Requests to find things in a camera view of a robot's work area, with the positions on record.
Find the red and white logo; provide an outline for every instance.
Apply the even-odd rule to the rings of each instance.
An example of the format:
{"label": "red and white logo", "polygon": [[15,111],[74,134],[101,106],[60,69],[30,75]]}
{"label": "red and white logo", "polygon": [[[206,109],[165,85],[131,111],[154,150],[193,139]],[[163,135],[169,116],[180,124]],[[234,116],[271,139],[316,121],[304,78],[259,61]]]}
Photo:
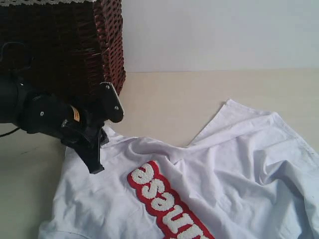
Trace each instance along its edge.
{"label": "red and white logo", "polygon": [[165,235],[164,239],[214,239],[204,224],[181,201],[178,193],[170,187],[154,161],[131,172],[128,182],[136,189],[136,195],[145,204],[148,213],[157,218],[156,222]]}

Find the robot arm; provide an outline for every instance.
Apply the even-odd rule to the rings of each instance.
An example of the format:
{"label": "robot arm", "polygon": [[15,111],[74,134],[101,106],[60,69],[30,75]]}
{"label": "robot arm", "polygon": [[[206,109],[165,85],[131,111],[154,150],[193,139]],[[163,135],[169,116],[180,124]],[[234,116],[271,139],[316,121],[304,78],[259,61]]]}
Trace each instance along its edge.
{"label": "robot arm", "polygon": [[61,140],[81,157],[90,173],[104,168],[100,146],[108,142],[104,121],[120,122],[124,112],[111,83],[103,82],[91,105],[66,104],[34,89],[15,74],[0,76],[0,123],[12,123],[27,133],[43,133]]}

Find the red patch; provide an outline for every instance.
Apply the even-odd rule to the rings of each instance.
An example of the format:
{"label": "red patch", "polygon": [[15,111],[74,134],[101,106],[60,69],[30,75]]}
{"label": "red patch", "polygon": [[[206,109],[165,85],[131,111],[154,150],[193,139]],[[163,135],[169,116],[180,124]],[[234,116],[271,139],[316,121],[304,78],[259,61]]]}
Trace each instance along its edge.
{"label": "red patch", "polygon": [[[138,184],[136,183],[134,180],[133,180],[133,177],[132,177],[132,173],[134,172],[131,172],[129,175],[128,175],[128,182],[130,184],[130,186],[132,188],[135,188],[136,189],[136,195],[138,197],[138,199],[143,202],[146,206],[146,210],[149,214],[151,214],[152,216],[155,216],[157,219],[156,219],[156,222],[157,222],[157,225],[159,226],[159,228],[163,231],[165,237],[164,239],[173,239],[173,238],[177,238],[177,236],[186,231],[187,229],[189,229],[191,226],[193,226],[194,224],[197,225],[203,232],[203,236],[205,236],[206,238],[209,238],[209,239],[214,239],[213,235],[208,231],[208,229],[204,226],[204,224],[198,219],[198,217],[189,209],[189,207],[180,199],[179,197],[179,194],[173,190],[171,187],[170,187],[170,183],[169,181],[163,176],[160,174],[160,171],[159,171],[159,167],[157,166],[157,164],[154,162],[154,161],[150,161],[148,162],[147,164],[149,164],[153,171],[154,171],[154,176],[152,179],[159,179],[161,180],[163,183],[164,183],[164,186],[165,186],[165,191],[163,193],[170,193],[174,196],[174,205],[166,210],[166,211],[158,211],[158,210],[155,210],[152,206],[151,206],[151,202],[154,198],[152,199],[147,199],[146,197],[144,197],[142,195],[142,188],[144,186],[148,186],[150,187],[150,182],[148,183],[145,183],[145,184]],[[142,171],[146,171],[144,168],[140,167],[139,168],[140,170]],[[157,195],[155,198],[162,198],[163,197],[161,196],[162,193],[159,193],[157,192]],[[174,206],[175,205],[179,205],[181,206],[183,212],[181,214],[188,214],[190,216],[190,218],[193,220],[193,224],[190,225],[184,225],[184,226],[181,226],[180,228],[178,228],[178,232],[177,233],[173,233],[170,228],[165,225],[163,223],[163,217],[165,215],[167,215],[169,212],[173,211],[174,210]],[[181,217],[181,214],[175,216],[172,218],[172,220],[176,220],[178,218]],[[194,237],[195,239],[199,239],[200,238],[200,235],[198,234],[197,236]]]}

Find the brown wicker basket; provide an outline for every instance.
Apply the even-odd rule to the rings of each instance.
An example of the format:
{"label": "brown wicker basket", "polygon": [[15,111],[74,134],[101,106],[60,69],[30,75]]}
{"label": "brown wicker basket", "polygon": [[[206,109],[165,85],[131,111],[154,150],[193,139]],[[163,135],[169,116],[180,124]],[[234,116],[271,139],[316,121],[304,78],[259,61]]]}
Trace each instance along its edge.
{"label": "brown wicker basket", "polygon": [[[94,100],[97,85],[111,81],[120,93],[125,81],[121,0],[0,7],[0,46],[25,43],[32,52],[32,68],[23,76],[36,87],[66,100],[81,96]],[[21,51],[9,49],[12,67]]]}

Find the white t-shirt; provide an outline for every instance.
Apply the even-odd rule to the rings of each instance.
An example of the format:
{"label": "white t-shirt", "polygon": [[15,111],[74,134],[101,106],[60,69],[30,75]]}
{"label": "white t-shirt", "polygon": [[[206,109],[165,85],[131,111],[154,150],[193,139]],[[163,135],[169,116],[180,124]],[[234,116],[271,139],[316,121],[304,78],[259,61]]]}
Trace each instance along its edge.
{"label": "white t-shirt", "polygon": [[66,150],[39,239],[319,238],[319,156],[277,113],[228,100],[186,148],[105,130],[101,173]]}

